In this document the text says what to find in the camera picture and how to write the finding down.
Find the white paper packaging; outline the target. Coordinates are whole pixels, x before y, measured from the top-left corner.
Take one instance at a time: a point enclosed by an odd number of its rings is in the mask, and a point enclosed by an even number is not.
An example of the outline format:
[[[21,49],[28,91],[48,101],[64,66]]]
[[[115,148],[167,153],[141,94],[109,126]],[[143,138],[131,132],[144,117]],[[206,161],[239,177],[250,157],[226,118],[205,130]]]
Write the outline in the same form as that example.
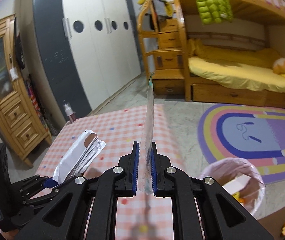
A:
[[[52,179],[61,184],[74,176],[82,176],[106,145],[95,132],[86,129],[62,157]]]

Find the clear plastic wrapper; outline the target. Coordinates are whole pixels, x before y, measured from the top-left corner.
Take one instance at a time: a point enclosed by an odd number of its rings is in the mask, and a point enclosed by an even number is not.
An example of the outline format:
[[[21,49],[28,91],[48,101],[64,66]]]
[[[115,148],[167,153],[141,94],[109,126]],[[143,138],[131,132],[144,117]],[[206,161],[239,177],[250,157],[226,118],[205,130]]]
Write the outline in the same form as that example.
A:
[[[151,150],[154,130],[154,89],[152,78],[148,80],[147,108],[140,141],[138,188],[145,194],[152,194]]]

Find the pink lined trash bin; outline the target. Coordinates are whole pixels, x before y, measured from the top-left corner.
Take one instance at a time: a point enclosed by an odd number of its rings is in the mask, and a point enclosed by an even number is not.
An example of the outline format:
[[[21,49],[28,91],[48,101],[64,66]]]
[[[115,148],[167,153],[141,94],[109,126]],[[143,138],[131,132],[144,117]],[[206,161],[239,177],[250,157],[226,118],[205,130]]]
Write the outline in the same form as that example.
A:
[[[199,179],[211,177],[228,193],[242,200],[241,205],[254,215],[260,207],[266,187],[257,168],[247,159],[225,158],[204,168]]]

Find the pink checkered tablecloth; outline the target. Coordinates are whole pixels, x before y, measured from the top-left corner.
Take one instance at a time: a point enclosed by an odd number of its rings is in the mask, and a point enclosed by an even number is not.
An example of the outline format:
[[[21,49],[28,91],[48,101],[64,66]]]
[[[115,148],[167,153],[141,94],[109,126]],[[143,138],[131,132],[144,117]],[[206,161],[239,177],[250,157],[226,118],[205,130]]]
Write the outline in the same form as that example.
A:
[[[119,158],[130,154],[135,141],[143,137],[146,106],[127,108],[77,119],[63,127],[54,140],[36,173],[51,177],[53,172],[85,130],[91,130],[106,143],[90,164],[86,178],[100,176],[118,164]],[[185,169],[177,140],[169,128],[163,105],[154,106],[153,140],[159,154],[170,158],[171,164]],[[170,198],[157,198],[138,191],[133,198],[119,198],[116,217],[116,239],[173,239],[173,219]]]

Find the spray bottle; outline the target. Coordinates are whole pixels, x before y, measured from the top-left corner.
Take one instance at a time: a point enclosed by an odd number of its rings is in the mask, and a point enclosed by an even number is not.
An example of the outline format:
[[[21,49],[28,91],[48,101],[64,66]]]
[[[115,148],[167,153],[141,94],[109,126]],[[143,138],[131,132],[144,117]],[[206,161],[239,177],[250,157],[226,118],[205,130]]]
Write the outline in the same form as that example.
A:
[[[77,118],[76,118],[76,115],[75,115],[73,109],[71,108],[70,103],[64,103],[63,107],[64,107],[64,111],[66,113],[66,116],[69,118],[70,122],[71,123],[75,122]]]

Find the rainbow oval rug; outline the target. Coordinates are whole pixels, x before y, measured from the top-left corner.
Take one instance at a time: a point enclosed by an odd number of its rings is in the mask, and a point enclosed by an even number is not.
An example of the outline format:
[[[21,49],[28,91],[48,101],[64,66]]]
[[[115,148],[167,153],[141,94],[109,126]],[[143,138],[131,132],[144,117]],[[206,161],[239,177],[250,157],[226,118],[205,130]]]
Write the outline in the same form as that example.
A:
[[[285,180],[285,109],[213,105],[199,120],[198,141],[210,164],[244,158],[264,183]]]

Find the wooden cabinet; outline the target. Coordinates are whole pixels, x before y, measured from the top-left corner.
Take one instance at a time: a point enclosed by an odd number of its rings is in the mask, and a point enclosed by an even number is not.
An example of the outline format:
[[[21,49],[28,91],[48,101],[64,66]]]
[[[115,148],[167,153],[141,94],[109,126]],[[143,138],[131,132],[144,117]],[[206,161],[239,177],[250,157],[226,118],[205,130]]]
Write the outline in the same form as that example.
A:
[[[0,19],[0,138],[28,167],[28,156],[51,134],[41,122],[28,95],[15,55],[15,16]]]

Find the yellow bed sheet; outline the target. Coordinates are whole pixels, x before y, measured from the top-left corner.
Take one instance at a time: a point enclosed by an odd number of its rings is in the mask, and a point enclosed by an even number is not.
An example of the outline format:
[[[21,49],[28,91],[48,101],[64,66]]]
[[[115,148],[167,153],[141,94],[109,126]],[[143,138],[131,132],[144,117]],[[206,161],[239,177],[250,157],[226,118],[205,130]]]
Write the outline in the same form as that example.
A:
[[[285,63],[274,49],[223,49],[204,45],[199,38],[187,42],[190,73],[233,89],[285,93],[285,73],[273,68]]]

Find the white wardrobe with portholes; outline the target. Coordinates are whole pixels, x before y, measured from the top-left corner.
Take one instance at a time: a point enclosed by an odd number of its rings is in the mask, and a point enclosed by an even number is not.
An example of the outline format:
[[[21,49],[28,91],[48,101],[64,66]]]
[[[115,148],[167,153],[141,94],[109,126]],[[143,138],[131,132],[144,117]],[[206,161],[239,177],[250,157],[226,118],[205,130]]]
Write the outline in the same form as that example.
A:
[[[126,0],[33,0],[33,22],[55,100],[79,118],[141,74]]]

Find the wooden bunk bed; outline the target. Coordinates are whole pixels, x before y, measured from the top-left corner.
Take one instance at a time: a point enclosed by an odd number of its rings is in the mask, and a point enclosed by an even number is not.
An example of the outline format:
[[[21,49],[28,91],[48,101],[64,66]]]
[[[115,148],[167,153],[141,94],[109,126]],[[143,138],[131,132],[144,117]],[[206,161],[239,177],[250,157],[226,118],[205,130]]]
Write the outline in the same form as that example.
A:
[[[229,0],[236,20],[249,25],[244,34],[239,27],[223,31],[201,31],[192,27],[195,16],[200,13],[196,0],[173,0],[177,13],[178,33],[183,52],[185,99],[195,102],[236,103],[251,106],[285,108],[285,93],[266,89],[254,92],[248,89],[224,88],[190,72],[188,62],[188,40],[201,38],[210,46],[236,51],[255,51],[270,47],[270,27],[285,25],[285,0]]]

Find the orange plush pillow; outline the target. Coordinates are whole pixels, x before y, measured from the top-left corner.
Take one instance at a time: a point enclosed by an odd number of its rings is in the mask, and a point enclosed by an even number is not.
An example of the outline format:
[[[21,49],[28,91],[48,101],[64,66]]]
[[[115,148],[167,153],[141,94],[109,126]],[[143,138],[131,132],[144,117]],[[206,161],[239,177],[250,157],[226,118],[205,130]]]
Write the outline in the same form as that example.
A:
[[[285,74],[285,58],[280,58],[274,62],[273,73],[278,75]]]

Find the wooden stair drawers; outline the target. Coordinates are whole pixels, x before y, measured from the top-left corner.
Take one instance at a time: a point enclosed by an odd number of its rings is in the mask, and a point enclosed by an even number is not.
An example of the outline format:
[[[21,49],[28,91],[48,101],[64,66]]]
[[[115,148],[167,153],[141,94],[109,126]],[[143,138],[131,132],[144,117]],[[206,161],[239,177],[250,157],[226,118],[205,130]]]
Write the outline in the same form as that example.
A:
[[[158,0],[142,2],[138,38],[147,79],[157,95],[184,95],[183,51],[175,17],[157,13]]]

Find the clothes pile on stairs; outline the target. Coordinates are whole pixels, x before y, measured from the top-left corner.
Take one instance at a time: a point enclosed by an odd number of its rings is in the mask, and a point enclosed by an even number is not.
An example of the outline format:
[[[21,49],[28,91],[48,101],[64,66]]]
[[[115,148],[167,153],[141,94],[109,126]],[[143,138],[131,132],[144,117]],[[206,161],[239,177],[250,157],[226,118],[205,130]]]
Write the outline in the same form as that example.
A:
[[[139,6],[142,6],[147,0],[138,0]],[[168,18],[172,18],[174,14],[173,6],[167,0],[152,0],[158,21],[163,22]]]

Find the green puffer jacket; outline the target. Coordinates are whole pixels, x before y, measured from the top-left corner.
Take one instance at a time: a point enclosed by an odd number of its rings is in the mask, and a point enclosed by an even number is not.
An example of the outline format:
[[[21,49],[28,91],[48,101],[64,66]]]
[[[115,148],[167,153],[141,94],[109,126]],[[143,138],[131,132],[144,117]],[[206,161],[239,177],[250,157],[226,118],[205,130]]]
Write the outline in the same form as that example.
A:
[[[196,5],[203,25],[220,24],[234,20],[229,0],[196,0]]]

